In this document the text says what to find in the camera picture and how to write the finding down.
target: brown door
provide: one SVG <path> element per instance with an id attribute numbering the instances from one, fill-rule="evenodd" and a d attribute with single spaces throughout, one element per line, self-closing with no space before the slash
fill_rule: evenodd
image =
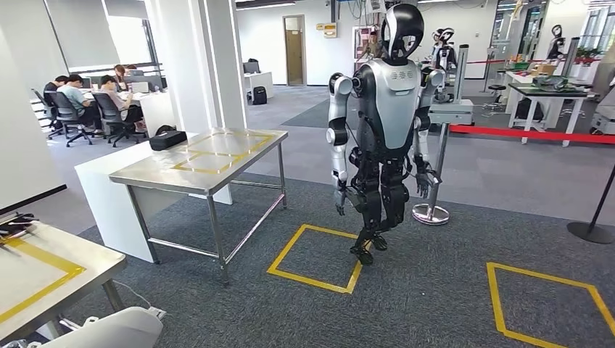
<path id="1" fill-rule="evenodd" d="M 302 86 L 303 80 L 303 16 L 284 18 L 286 38 L 286 76 L 289 86 Z"/>

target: cardboard box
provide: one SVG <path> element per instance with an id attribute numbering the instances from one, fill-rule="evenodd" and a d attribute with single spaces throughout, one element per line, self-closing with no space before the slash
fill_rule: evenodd
<path id="1" fill-rule="evenodd" d="M 538 64 L 530 73 L 531 76 L 538 76 L 540 74 L 553 75 L 556 71 L 556 66 L 551 64 Z"/>

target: silver chest plate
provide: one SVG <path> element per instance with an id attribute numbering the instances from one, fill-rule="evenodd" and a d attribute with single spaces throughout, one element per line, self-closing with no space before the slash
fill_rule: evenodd
<path id="1" fill-rule="evenodd" d="M 400 67 L 380 59 L 366 64 L 376 79 L 376 108 L 384 131 L 384 144 L 388 149 L 398 149 L 412 129 L 421 92 L 421 71 L 411 60 Z"/>

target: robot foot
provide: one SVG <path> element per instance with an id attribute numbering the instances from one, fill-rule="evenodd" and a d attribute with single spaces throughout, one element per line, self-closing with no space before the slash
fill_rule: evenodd
<path id="1" fill-rule="evenodd" d="M 373 244 L 373 247 L 376 248 L 376 250 L 379 250 L 381 252 L 387 250 L 387 241 L 385 241 L 382 236 L 374 236 L 374 238 L 371 240 L 371 243 Z"/>
<path id="2" fill-rule="evenodd" d="M 361 265 L 367 266 L 373 263 L 373 257 L 365 248 L 353 246 L 350 248 L 350 254 L 354 254 L 359 259 L 359 262 L 361 262 Z"/>

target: stanchion base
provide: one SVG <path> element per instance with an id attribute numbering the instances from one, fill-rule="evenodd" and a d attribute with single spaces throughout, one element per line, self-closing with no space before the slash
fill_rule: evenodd
<path id="1" fill-rule="evenodd" d="M 568 232 L 574 234 L 575 236 L 584 239 L 586 241 L 591 241 L 593 243 L 599 244 L 610 244 L 615 241 L 615 234 L 608 231 L 605 228 L 594 226 L 594 229 L 591 233 L 588 233 L 589 223 L 569 223 L 568 224 Z"/>
<path id="2" fill-rule="evenodd" d="M 430 219 L 427 215 L 429 204 L 417 204 L 412 207 L 412 216 L 415 220 L 425 225 L 444 225 L 448 222 L 450 214 L 441 207 L 434 207 L 434 214 Z"/>

